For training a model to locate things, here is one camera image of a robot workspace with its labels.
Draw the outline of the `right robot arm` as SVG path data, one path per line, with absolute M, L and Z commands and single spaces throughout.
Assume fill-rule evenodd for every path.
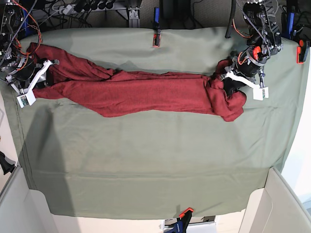
M 49 68 L 59 65 L 59 60 L 40 59 L 36 52 L 40 48 L 42 33 L 36 19 L 31 15 L 37 1 L 23 6 L 20 0 L 2 0 L 0 2 L 0 71 L 5 77 L 0 80 L 17 92 L 17 102 L 23 108 L 36 101 L 35 88 L 53 85 Z M 35 48 L 23 51 L 19 34 L 33 29 L 38 40 Z

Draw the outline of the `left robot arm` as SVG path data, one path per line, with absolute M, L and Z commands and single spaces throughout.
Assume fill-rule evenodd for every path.
M 248 24 L 248 34 L 242 34 L 236 27 L 236 8 L 240 9 Z M 269 98 L 268 87 L 264 84 L 265 65 L 283 48 L 272 1 L 246 0 L 240 4 L 233 0 L 225 38 L 231 36 L 232 29 L 247 40 L 247 48 L 241 52 L 233 51 L 229 56 L 231 64 L 225 67 L 222 74 L 226 94 L 231 96 L 248 86 L 253 90 L 254 100 Z

